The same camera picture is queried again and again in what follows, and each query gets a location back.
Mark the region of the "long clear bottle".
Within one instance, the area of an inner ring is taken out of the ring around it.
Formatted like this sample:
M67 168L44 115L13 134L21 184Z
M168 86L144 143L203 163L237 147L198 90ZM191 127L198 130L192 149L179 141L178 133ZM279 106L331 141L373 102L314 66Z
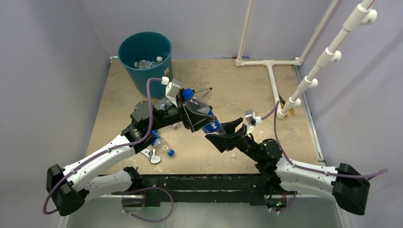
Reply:
M158 57L156 58L156 62L157 62L157 63L162 63L162 62L163 62L163 58L160 57L160 56L158 56Z

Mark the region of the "teal plastic bin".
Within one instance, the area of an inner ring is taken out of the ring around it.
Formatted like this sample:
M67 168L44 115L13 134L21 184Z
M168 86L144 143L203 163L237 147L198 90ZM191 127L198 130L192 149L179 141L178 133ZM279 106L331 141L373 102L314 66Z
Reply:
M170 40L156 32L141 32L128 37L118 50L118 59L125 67L138 91L147 96L146 82L149 78L168 77L173 79L172 44ZM139 69L134 65L142 60L162 62L150 69Z

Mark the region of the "yellow black pliers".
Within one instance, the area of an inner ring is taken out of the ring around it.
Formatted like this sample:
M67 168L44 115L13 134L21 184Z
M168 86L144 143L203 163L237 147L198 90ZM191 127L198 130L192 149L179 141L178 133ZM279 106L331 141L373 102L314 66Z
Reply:
M208 95L208 93L210 93L212 91L212 87L209 88L204 88L204 89L197 89L197 90L193 90L194 94L198 97L204 98Z

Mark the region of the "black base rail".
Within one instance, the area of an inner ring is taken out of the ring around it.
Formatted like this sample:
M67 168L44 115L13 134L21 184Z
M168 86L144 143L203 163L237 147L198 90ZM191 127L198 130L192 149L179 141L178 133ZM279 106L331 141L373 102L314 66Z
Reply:
M140 195L147 207L162 202L248 203L281 210L288 205L290 192L276 179L261 174L146 174L124 195Z

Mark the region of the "white label crushed bottle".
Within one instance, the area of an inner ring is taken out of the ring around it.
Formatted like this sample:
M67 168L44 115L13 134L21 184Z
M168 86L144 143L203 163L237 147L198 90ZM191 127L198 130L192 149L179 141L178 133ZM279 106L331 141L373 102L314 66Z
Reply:
M141 60L140 62L135 62L134 67L136 69L150 69L159 64L160 62L157 61Z

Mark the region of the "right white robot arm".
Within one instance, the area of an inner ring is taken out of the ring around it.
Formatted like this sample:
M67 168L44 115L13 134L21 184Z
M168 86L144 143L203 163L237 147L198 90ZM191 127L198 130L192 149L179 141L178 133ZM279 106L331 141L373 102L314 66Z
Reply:
M272 193L312 194L334 201L352 214L365 214L370 183L349 164L320 166L287 159L275 139L257 143L245 124L237 131L205 137L219 152L238 149L251 158L259 173L267 177L267 188Z

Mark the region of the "clear bottle by bin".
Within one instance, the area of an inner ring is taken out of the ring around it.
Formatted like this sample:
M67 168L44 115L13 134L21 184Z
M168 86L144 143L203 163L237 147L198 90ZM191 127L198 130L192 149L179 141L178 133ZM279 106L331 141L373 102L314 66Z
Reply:
M166 110L172 105L172 102L168 98L164 97L162 99L153 101L152 104L157 110Z

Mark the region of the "Pepsi bottle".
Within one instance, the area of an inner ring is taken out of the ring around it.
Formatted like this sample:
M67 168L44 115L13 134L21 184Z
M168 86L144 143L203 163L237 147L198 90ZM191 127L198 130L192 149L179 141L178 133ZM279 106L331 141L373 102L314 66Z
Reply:
M175 151L172 149L170 144L159 135L158 130L152 131L153 136L155 139L151 143L152 147L156 150L158 155L168 155L169 157L173 157Z
M195 94L190 88L185 89L182 92L182 95L185 99L186 107L194 114L208 114L214 116L212 109L209 107L204 98L200 95ZM205 134L220 134L226 135L226 132L223 126L220 124L218 120L206 124L202 127L202 130Z

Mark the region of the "silver adjustable wrench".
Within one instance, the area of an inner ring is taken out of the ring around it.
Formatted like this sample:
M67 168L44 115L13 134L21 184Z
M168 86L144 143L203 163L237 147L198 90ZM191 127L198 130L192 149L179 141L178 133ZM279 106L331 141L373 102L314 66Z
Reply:
M143 149L142 151L140 151L140 153L145 155L151 164L158 164L162 161L161 157L156 155L155 149L153 150Z

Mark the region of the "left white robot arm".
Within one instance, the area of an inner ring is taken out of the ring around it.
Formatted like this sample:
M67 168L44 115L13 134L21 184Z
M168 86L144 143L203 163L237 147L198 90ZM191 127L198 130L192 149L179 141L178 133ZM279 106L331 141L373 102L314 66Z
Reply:
M151 101L139 102L130 118L131 123L101 149L70 165L49 167L44 214L58 212L67 216L91 199L107 193L127 191L137 194L142 182L135 168L124 168L109 175L102 175L102 172L153 144L156 136L152 132L155 130L178 122L183 122L192 132L223 130L211 106L192 100L186 100L180 107L171 104L165 109L156 108Z

